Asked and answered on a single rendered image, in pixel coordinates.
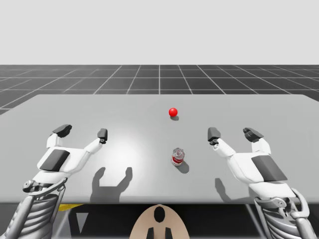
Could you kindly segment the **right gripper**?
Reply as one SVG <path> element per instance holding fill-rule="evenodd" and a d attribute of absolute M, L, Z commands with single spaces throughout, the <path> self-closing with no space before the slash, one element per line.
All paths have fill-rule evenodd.
<path fill-rule="evenodd" d="M 251 142 L 253 153 L 236 153 L 221 138 L 220 131 L 215 127 L 208 128 L 207 139 L 217 154 L 227 158 L 230 170 L 239 181 L 247 184 L 286 181 L 287 177 L 270 155 L 270 145 L 264 136 L 249 127 L 245 127 L 243 132 Z"/>

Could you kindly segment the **tan robot part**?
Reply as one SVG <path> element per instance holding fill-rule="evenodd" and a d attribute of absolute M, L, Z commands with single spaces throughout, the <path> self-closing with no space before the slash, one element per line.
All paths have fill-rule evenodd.
<path fill-rule="evenodd" d="M 135 222 L 129 239 L 190 239 L 181 217 L 170 207 L 147 208 Z"/>

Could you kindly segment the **red and white can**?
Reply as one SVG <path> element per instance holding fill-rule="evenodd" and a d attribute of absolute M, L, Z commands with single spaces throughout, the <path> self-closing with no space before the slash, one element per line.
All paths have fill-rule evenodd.
<path fill-rule="evenodd" d="M 171 155 L 171 162 L 174 166 L 180 166 L 184 162 L 185 152 L 181 148 L 175 148 Z"/>

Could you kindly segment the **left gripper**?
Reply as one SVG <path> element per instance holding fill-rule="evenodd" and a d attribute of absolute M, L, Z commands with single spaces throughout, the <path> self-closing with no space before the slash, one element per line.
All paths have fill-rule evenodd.
<path fill-rule="evenodd" d="M 64 124 L 52 131 L 48 137 L 47 152 L 37 164 L 39 172 L 33 180 L 42 184 L 55 184 L 79 172 L 89 158 L 89 153 L 98 152 L 108 140 L 108 130 L 101 128 L 97 138 L 84 149 L 62 147 L 62 139 L 71 131 L 72 125 Z"/>

